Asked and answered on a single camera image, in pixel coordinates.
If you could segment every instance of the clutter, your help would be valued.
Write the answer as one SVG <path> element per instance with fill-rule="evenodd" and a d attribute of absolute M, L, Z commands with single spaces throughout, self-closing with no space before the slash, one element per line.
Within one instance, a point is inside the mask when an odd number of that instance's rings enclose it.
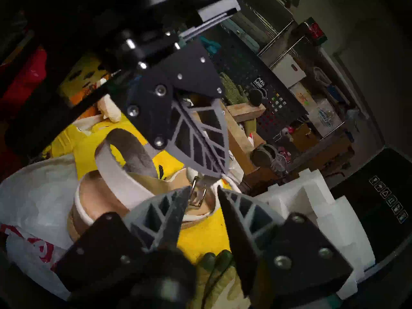
<path fill-rule="evenodd" d="M 318 102 L 318 106 L 309 112 L 308 118 L 323 137 L 342 123 L 327 99 Z"/>
<path fill-rule="evenodd" d="M 296 99 L 303 105 L 303 107 L 309 112 L 317 107 L 316 102 L 313 100 L 309 91 L 302 85 L 301 82 L 291 86 L 289 90 L 293 93 Z"/>
<path fill-rule="evenodd" d="M 325 92 L 328 93 L 336 103 L 346 103 L 350 105 L 350 102 L 342 93 L 342 91 L 336 86 L 332 85 L 332 81 L 327 77 L 327 75 L 319 67 L 312 68 L 315 80 L 324 88 Z"/>
<path fill-rule="evenodd" d="M 309 148 L 312 148 L 319 142 L 314 132 L 306 123 L 296 128 L 292 134 L 292 137 L 293 144 L 301 153 Z"/>
<path fill-rule="evenodd" d="M 270 144 L 261 144 L 253 150 L 250 159 L 258 167 L 270 168 L 276 175 L 283 177 L 287 174 L 286 157 Z"/>

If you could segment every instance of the yellow cloth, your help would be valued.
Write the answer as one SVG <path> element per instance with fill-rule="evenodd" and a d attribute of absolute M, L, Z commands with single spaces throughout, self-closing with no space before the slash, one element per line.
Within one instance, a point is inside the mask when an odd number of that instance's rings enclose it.
<path fill-rule="evenodd" d="M 97 169 L 94 161 L 94 152 L 97 146 L 105 139 L 106 135 L 114 128 L 125 129 L 136 136 L 142 145 L 147 144 L 147 140 L 123 115 L 119 123 L 107 121 L 97 123 L 91 129 L 91 135 L 85 136 L 85 138 L 82 138 L 74 146 L 73 153 L 76 161 L 78 179 L 86 173 Z M 112 151 L 116 160 L 124 164 L 120 152 L 113 146 Z M 170 177 L 183 168 L 183 164 L 166 151 L 157 154 L 153 158 L 153 163 L 156 166 L 158 174 L 159 165 L 162 165 L 164 177 Z M 184 252 L 192 263 L 196 263 L 198 258 L 207 252 L 213 252 L 217 255 L 224 249 L 230 250 L 222 209 L 219 209 L 213 216 L 203 222 L 193 227 L 182 229 L 179 235 L 178 248 Z"/>

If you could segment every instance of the white plastic bag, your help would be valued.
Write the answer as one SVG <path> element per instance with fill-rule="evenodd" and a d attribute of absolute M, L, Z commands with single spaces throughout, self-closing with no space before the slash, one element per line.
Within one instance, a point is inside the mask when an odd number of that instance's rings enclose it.
<path fill-rule="evenodd" d="M 65 250 L 58 247 L 53 248 L 43 240 L 31 243 L 15 234 L 8 236 L 6 250 L 9 260 L 14 262 L 23 273 L 52 294 L 67 300 L 70 292 L 52 271 L 55 260 L 58 260 Z M 52 261 L 45 262 L 46 255 L 44 254 L 50 254 Z"/>
<path fill-rule="evenodd" d="M 68 249 L 67 215 L 77 184 L 73 154 L 24 167 L 0 184 L 0 223 Z"/>

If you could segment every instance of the screw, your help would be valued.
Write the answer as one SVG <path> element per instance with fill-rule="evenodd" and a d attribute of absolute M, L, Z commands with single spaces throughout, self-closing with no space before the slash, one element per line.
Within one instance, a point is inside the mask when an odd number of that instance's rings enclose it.
<path fill-rule="evenodd" d="M 154 140 L 156 147 L 161 148 L 164 145 L 164 140 L 161 136 L 156 137 Z"/>
<path fill-rule="evenodd" d="M 167 89 L 164 85 L 157 85 L 154 91 L 157 96 L 162 97 L 166 95 Z"/>
<path fill-rule="evenodd" d="M 292 220 L 294 222 L 297 222 L 298 224 L 302 224 L 305 222 L 305 219 L 303 217 L 300 217 L 299 215 L 293 216 Z"/>
<path fill-rule="evenodd" d="M 319 256 L 321 256 L 323 259 L 330 259 L 333 256 L 332 250 L 329 248 L 321 248 L 318 251 Z"/>
<path fill-rule="evenodd" d="M 275 266 L 279 269 L 289 270 L 292 266 L 292 261 L 286 256 L 277 256 L 274 260 Z"/>
<path fill-rule="evenodd" d="M 128 264 L 130 264 L 130 258 L 126 255 L 123 255 L 123 256 L 120 257 L 120 262 L 123 265 L 128 265 Z"/>
<path fill-rule="evenodd" d="M 145 62 L 137 63 L 143 70 L 147 69 L 147 64 Z"/>
<path fill-rule="evenodd" d="M 130 105 L 127 108 L 127 114 L 131 117 L 136 117 L 137 115 L 139 115 L 139 107 L 137 107 L 136 105 Z"/>

